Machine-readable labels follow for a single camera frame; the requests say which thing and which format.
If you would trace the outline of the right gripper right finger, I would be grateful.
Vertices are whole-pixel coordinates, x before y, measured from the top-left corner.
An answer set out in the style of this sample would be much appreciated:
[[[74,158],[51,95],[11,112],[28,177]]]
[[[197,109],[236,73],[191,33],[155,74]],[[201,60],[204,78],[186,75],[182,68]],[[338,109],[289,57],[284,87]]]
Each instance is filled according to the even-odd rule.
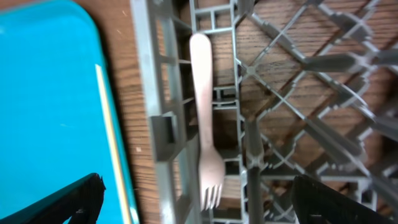
[[[291,200],[301,224],[391,224],[394,222],[307,175],[298,175],[294,178]]]

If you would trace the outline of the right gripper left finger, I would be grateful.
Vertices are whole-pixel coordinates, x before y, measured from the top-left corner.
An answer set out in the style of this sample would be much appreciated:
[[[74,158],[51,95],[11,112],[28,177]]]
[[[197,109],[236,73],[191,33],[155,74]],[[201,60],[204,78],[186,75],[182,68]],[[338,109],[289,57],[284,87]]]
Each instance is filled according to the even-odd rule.
[[[103,178],[91,173],[47,197],[1,219],[1,224],[95,224],[104,202]]]

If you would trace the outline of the wooden chopstick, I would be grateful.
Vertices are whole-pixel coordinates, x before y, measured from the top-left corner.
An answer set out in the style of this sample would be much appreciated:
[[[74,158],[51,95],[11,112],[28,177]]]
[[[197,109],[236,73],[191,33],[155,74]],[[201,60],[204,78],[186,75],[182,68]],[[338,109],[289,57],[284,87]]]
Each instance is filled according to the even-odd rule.
[[[104,125],[108,139],[109,151],[111,154],[112,167],[118,191],[119,204],[121,207],[121,213],[123,217],[123,223],[132,224],[132,217],[130,213],[127,193],[124,184],[121,161],[119,158],[118,143],[114,131],[113,119],[111,115],[111,109],[109,106],[109,98],[108,98],[108,93],[106,91],[106,83],[103,75],[103,69],[100,65],[95,64],[95,71],[96,71],[96,79],[98,83],[98,89],[101,101],[101,108],[103,112]]]

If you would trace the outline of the white plastic fork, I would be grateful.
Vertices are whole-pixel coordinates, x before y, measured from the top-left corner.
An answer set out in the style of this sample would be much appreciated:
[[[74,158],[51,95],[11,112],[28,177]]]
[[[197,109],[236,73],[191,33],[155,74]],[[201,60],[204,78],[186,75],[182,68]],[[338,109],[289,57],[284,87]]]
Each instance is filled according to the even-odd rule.
[[[208,36],[201,33],[191,36],[190,58],[200,137],[200,206],[205,211],[220,204],[226,173],[223,158],[213,140],[213,61]]]

